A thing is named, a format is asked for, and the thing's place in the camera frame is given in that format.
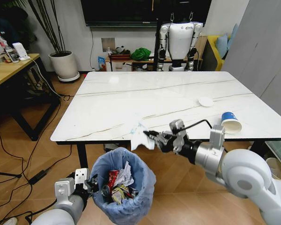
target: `black table frame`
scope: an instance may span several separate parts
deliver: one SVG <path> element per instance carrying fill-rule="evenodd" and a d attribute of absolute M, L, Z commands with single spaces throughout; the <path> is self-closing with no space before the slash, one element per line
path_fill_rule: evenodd
<path fill-rule="evenodd" d="M 208 142 L 209 139 L 201 139 L 201 141 Z M 281 138 L 258 138 L 258 139 L 225 139 L 226 142 L 248 142 L 254 141 L 251 151 L 257 153 L 261 157 L 267 152 L 266 141 L 281 141 Z M 119 141 L 67 141 L 67 142 L 56 142 L 58 145 L 77 145 L 78 157 L 81 168 L 88 168 L 88 159 L 86 154 L 85 145 L 86 144 L 108 144 L 108 143 L 116 143 L 116 144 L 129 144 L 129 140 L 119 140 Z"/>
<path fill-rule="evenodd" d="M 42 75 L 44 76 L 44 78 L 47 80 L 47 82 L 49 83 L 49 85 L 51 86 L 51 88 L 53 90 L 54 86 L 52 85 L 52 82 L 50 80 L 50 77 L 44 67 L 44 64 L 41 60 L 40 57 L 38 57 L 36 60 L 36 63 L 39 66 L 39 69 L 42 73 Z M 29 70 L 31 69 L 33 66 L 35 65 L 34 62 L 28 64 L 26 67 L 24 67 L 23 69 L 21 69 L 19 72 L 17 72 L 15 75 L 13 75 L 12 77 L 10 77 L 8 80 L 6 80 L 5 82 L 3 82 L 0 85 L 0 92 L 4 92 L 4 88 L 6 87 L 6 85 L 12 84 L 12 82 L 17 79 L 21 73 L 24 70 Z M 51 117 L 51 115 L 53 114 L 55 108 L 60 104 L 60 100 L 59 97 L 57 97 L 55 94 L 51 94 L 51 96 L 49 96 L 49 103 L 50 106 L 47 109 L 47 111 L 44 113 L 44 115 L 42 116 L 42 118 L 40 119 L 40 121 L 38 122 L 38 124 L 36 125 L 35 128 L 32 128 L 29 123 L 25 120 L 25 118 L 23 117 L 23 115 L 20 112 L 20 108 L 18 108 L 15 104 L 9 105 L 8 106 L 8 111 L 11 113 L 12 117 L 14 118 L 14 120 L 19 124 L 19 126 L 23 129 L 23 131 L 27 134 L 27 136 L 32 140 L 32 141 L 37 141 L 38 137 L 40 135 L 40 133 L 42 132 L 43 128 L 45 127 L 46 123 L 48 122 L 49 118 Z"/>

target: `television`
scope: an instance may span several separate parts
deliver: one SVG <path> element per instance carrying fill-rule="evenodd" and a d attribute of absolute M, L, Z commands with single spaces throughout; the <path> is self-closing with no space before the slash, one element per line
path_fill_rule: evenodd
<path fill-rule="evenodd" d="M 177 0 L 81 0 L 86 26 L 156 27 L 158 18 L 169 23 Z M 190 0 L 186 12 L 193 22 L 206 22 L 211 0 Z"/>

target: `table edge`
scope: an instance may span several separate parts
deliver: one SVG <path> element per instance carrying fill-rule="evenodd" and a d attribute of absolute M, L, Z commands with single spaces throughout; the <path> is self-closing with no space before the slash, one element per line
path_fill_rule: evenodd
<path fill-rule="evenodd" d="M 37 60 L 39 57 L 40 57 L 40 54 L 39 53 L 31 53 L 31 54 L 38 54 L 36 55 L 34 58 L 32 58 L 33 60 Z M 27 64 L 25 64 L 25 67 L 27 67 L 28 65 L 30 65 L 33 61 L 32 60 L 29 60 L 29 62 L 27 62 Z M 24 69 L 25 67 L 19 69 L 18 71 L 16 72 L 12 72 L 10 75 L 4 77 L 2 80 L 0 80 L 0 85 L 3 84 L 5 81 L 7 81 L 10 77 L 12 77 L 13 75 L 15 75 L 16 73 L 20 72 L 22 69 Z"/>
<path fill-rule="evenodd" d="M 203 142 L 209 142 L 209 139 L 200 139 Z M 225 142 L 248 142 L 248 141 L 281 141 L 281 137 L 278 138 L 227 138 Z M 97 140 L 97 141 L 53 141 L 58 145 L 69 145 L 69 144 L 110 144 L 110 143 L 130 143 L 130 140 Z"/>

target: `white flower pot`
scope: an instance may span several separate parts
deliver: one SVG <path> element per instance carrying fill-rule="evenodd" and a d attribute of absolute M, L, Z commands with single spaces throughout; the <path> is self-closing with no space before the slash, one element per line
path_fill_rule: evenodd
<path fill-rule="evenodd" d="M 69 55 L 54 57 L 55 53 L 49 54 L 53 68 L 58 75 L 58 79 L 63 82 L 74 81 L 80 77 L 77 72 L 77 65 L 72 52 L 66 51 Z"/>

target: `plant stems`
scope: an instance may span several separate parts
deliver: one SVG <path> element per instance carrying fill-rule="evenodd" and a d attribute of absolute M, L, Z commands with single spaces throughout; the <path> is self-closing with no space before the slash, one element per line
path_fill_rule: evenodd
<path fill-rule="evenodd" d="M 41 27 L 43 28 L 46 36 L 49 38 L 56 54 L 64 53 L 66 51 L 65 41 L 64 41 L 63 35 L 60 30 L 60 25 L 58 23 L 55 1 L 50 0 L 51 8 L 52 8 L 53 15 L 54 15 L 55 22 L 56 22 L 57 29 L 58 29 L 59 40 L 54 31 L 54 28 L 53 28 L 51 19 L 49 17 L 47 7 L 45 5 L 44 0 L 35 0 L 36 4 L 34 4 L 32 0 L 27 0 L 27 1 L 30 5 L 34 15 L 36 16 L 38 22 L 40 23 Z"/>

